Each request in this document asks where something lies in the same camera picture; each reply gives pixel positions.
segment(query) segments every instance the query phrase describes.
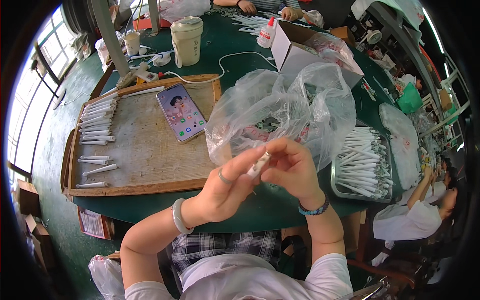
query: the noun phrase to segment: phone screen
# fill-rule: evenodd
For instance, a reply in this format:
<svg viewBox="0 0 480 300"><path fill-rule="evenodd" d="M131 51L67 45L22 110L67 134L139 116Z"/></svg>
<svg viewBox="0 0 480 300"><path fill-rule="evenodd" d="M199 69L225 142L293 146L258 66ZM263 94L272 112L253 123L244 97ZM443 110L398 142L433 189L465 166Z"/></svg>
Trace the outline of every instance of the phone screen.
<svg viewBox="0 0 480 300"><path fill-rule="evenodd" d="M156 98L179 141L185 141L205 128L205 118L182 84L172 85L159 92Z"/></svg>

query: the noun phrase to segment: green bag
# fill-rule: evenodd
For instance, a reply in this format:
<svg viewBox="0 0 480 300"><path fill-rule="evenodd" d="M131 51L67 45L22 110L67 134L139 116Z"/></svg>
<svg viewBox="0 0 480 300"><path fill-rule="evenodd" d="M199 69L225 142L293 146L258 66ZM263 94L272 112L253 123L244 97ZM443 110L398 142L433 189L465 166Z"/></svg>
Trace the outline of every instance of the green bag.
<svg viewBox="0 0 480 300"><path fill-rule="evenodd" d="M398 99L397 103L400 109L406 114L415 112L423 105L420 94L412 83L407 84L403 90L403 96Z"/></svg>

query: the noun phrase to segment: hand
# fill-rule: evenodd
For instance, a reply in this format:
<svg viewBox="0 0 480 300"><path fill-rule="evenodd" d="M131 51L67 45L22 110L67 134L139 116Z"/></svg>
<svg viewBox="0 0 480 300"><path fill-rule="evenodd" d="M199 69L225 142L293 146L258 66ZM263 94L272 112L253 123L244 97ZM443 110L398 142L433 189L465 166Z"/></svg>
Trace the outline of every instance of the hand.
<svg viewBox="0 0 480 300"><path fill-rule="evenodd" d="M288 7L285 7L284 9L282 9L282 19L287 20L287 21L295 21L298 18L299 17L297 15L297 12L292 7L288 6Z"/></svg>
<svg viewBox="0 0 480 300"><path fill-rule="evenodd" d="M310 151L288 138L273 140L266 148L272 155L270 166L274 168L262 173L262 181L283 186L308 210L322 206L324 194L318 186L317 172Z"/></svg>
<svg viewBox="0 0 480 300"><path fill-rule="evenodd" d="M237 4L243 12L247 12L248 14L257 14L257 8L253 3L247 0L240 0Z"/></svg>
<svg viewBox="0 0 480 300"><path fill-rule="evenodd" d="M233 216L240 204L253 191L254 182L247 171L265 153L265 146L249 149L210 172L202 191L182 203L181 216L186 227L208 222L221 222ZM222 176L232 181L227 184Z"/></svg>

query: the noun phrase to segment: metal tray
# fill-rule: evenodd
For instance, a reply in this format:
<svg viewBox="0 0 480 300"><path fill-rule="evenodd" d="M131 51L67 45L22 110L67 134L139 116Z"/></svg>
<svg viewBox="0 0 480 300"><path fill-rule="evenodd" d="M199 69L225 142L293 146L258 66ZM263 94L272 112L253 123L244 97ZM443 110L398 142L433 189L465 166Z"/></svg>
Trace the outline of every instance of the metal tray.
<svg viewBox="0 0 480 300"><path fill-rule="evenodd" d="M357 120L357 126L368 126L367 124L363 123L362 121ZM388 139L383 135L380 135L380 140L381 144L386 147L385 152L386 154L386 160L388 162L388 165L390 166L390 169L388 170L388 173L390 175L392 174L392 156L390 153L390 144L388 143ZM344 186L341 185L336 185L335 184L335 163L336 163L336 157L332 161L332 174L330 176L330 185L332 186L332 190L340 198L348 198L348 199L358 199L358 200L365 200L365 201L373 201L373 202L381 202L381 203L389 203L390 200L392 199L392 187L388 188L388 194L386 195L385 198L378 198L378 199L373 199L370 197L365 197L363 195L359 194L353 194L349 189L347 189Z"/></svg>

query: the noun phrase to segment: concrete floor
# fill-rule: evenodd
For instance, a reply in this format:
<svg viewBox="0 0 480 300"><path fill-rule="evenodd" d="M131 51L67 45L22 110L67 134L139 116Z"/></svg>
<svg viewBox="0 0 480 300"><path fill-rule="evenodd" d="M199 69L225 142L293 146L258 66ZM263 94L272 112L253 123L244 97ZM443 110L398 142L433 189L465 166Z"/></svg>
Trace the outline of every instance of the concrete floor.
<svg viewBox="0 0 480 300"><path fill-rule="evenodd" d="M57 261L66 271L60 272L61 294L69 299L103 299L93 283L88 262L95 254L108 255L120 250L121 240L102 240L80 232L77 207L61 194L60 169L65 143L82 103L102 76L101 62L96 53L77 63L62 84L66 88L64 102L75 101L48 109L41 128L33 161L33 184L40 196L44 222L52 237Z"/></svg>

